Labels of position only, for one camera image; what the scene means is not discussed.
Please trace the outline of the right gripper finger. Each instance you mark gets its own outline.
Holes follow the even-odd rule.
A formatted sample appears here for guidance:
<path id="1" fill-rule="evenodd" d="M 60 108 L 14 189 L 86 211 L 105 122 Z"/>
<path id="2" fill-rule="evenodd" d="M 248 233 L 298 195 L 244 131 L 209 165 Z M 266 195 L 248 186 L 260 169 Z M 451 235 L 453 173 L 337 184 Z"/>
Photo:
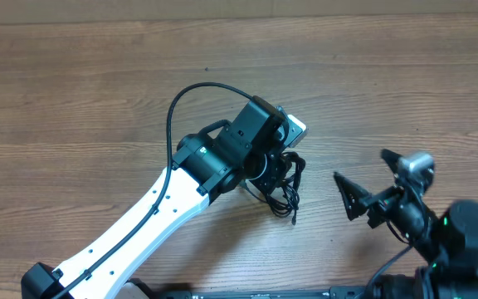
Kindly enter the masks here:
<path id="1" fill-rule="evenodd" d="M 338 172 L 334 172 L 334 181 L 339 189 L 347 217 L 350 221 L 368 211 L 368 201 L 372 198 L 372 194 L 367 189 Z"/>
<path id="2" fill-rule="evenodd" d="M 402 156 L 390 149 L 382 149 L 380 153 L 381 159 L 387 164 L 394 174 L 398 173 L 398 161 Z"/>

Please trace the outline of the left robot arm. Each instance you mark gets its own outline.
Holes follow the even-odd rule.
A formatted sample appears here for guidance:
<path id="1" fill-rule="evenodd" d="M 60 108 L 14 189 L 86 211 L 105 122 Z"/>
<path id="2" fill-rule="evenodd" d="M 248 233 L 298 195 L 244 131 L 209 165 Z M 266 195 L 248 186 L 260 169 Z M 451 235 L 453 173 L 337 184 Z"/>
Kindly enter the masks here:
<path id="1" fill-rule="evenodd" d="M 289 171 L 288 148 L 307 126 L 255 96 L 234 120 L 186 135 L 150 190 L 105 233 L 57 267 L 37 263 L 22 277 L 22 297 L 149 298 L 134 272 L 178 228 L 218 196 L 251 181 L 271 193 Z"/>

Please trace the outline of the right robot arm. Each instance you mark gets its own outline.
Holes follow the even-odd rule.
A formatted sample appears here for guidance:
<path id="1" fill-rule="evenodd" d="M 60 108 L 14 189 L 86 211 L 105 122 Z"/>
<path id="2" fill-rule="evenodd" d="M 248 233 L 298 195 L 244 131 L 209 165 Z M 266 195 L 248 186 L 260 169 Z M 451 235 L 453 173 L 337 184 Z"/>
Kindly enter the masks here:
<path id="1" fill-rule="evenodd" d="M 423 202 L 435 161 L 425 151 L 403 156 L 383 149 L 393 184 L 372 194 L 340 173 L 334 181 L 349 220 L 385 224 L 406 247 L 368 280 L 359 298 L 478 298 L 478 202 L 453 202 L 437 216 Z"/>

